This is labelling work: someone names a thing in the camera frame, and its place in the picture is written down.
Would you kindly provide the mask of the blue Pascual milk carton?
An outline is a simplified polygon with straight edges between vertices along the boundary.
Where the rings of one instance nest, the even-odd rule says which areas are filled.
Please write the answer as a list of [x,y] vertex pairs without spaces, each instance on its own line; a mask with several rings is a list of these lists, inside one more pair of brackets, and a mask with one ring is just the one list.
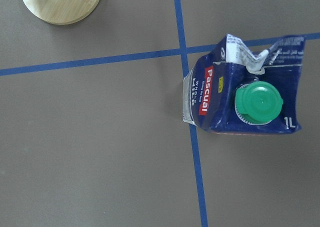
[[183,80],[183,121],[208,132],[292,134],[306,38],[287,35],[260,52],[227,34]]

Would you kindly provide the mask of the wooden mug tree stand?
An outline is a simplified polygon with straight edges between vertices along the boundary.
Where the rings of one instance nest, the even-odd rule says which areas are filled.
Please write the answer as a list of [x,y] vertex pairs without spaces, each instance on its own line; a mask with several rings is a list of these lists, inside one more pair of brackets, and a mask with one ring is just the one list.
[[100,0],[22,0],[37,18],[53,25],[70,25],[90,15]]

